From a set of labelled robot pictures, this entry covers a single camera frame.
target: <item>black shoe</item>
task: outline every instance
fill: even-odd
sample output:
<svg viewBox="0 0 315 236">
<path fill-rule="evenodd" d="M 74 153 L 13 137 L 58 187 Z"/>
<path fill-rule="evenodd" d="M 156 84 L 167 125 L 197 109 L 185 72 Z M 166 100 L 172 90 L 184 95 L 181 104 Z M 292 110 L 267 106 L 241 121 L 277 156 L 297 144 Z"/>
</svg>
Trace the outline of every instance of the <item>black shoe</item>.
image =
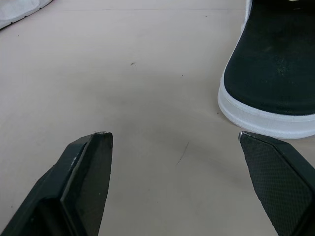
<svg viewBox="0 0 315 236">
<path fill-rule="evenodd" d="M 245 27 L 218 102 L 233 123 L 260 134 L 315 134 L 315 4 L 248 0 Z"/>
</svg>

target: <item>black textured surface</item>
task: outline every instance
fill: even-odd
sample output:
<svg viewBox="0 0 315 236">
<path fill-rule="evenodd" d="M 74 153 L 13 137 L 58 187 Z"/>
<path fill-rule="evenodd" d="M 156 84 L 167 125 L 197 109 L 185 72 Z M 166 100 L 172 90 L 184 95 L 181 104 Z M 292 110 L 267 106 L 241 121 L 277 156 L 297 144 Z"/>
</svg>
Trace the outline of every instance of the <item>black textured surface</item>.
<svg viewBox="0 0 315 236">
<path fill-rule="evenodd" d="M 277 233 L 296 235 L 312 207 L 311 188 L 273 145 L 250 135 L 240 141 L 255 192 Z"/>
<path fill-rule="evenodd" d="M 227 92 L 263 111 L 315 114 L 314 25 L 313 4 L 253 0 L 250 18 L 225 71 Z"/>
</svg>

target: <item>scuff mark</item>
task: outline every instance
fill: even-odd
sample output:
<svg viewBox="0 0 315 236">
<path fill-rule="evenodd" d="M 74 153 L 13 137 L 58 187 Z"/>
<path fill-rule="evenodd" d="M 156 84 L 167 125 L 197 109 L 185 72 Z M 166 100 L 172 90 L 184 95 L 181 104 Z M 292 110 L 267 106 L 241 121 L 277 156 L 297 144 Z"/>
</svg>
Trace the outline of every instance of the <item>scuff mark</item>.
<svg viewBox="0 0 315 236">
<path fill-rule="evenodd" d="M 181 160 L 183 159 L 183 157 L 184 157 L 184 155 L 185 155 L 185 153 L 186 153 L 186 151 L 187 151 L 188 145 L 189 145 L 189 142 L 187 143 L 187 145 L 186 145 L 186 147 L 185 147 L 185 150 L 184 150 L 184 152 L 183 152 L 183 155 L 181 156 L 181 159 L 179 159 L 179 161 L 177 162 L 176 165 L 178 165 L 178 164 L 181 162 Z"/>
</svg>

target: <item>metal tip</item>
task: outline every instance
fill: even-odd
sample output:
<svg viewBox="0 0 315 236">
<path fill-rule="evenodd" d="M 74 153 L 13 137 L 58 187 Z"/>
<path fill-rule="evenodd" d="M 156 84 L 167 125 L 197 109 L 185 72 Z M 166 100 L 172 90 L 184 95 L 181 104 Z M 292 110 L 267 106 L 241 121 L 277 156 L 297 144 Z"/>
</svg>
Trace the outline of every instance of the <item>metal tip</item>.
<svg viewBox="0 0 315 236">
<path fill-rule="evenodd" d="M 238 140 L 241 140 L 241 137 L 242 137 L 243 134 L 244 134 L 243 131 L 241 131 L 241 132 L 238 134 Z"/>
</svg>

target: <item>floor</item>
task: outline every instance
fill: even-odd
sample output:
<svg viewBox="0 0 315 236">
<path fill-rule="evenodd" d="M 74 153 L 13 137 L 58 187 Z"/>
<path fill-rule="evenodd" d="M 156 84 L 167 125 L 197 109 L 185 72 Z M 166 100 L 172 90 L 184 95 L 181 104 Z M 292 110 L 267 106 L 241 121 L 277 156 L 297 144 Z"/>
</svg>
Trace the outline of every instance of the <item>floor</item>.
<svg viewBox="0 0 315 236">
<path fill-rule="evenodd" d="M 99 235 L 275 236 L 217 105 L 245 0 L 54 0 L 0 31 L 0 231 L 66 145 L 114 135 Z M 315 138 L 290 141 L 315 165 Z"/>
</svg>

